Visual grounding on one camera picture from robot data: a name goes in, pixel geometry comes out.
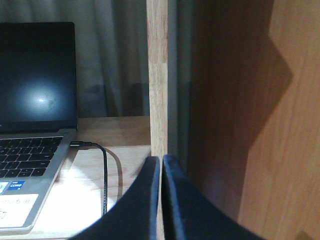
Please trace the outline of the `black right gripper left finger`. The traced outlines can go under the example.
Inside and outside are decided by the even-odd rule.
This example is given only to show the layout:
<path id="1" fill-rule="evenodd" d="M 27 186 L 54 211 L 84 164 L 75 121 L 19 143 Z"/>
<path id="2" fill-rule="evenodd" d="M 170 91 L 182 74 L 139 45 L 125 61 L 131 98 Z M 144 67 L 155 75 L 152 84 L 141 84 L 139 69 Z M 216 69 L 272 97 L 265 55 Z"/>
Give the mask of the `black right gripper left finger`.
<path id="1" fill-rule="evenodd" d="M 160 160 L 149 156 L 122 198 L 72 240 L 155 240 Z"/>

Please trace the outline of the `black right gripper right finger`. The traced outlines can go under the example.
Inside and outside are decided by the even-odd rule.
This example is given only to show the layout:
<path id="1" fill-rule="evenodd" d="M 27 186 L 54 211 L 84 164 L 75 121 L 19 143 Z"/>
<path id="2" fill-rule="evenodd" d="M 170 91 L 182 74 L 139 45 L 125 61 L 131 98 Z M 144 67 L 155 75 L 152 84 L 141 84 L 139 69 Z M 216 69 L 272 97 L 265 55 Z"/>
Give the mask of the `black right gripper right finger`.
<path id="1" fill-rule="evenodd" d="M 211 204 L 170 154 L 163 157 L 162 213 L 167 240 L 260 239 Z"/>

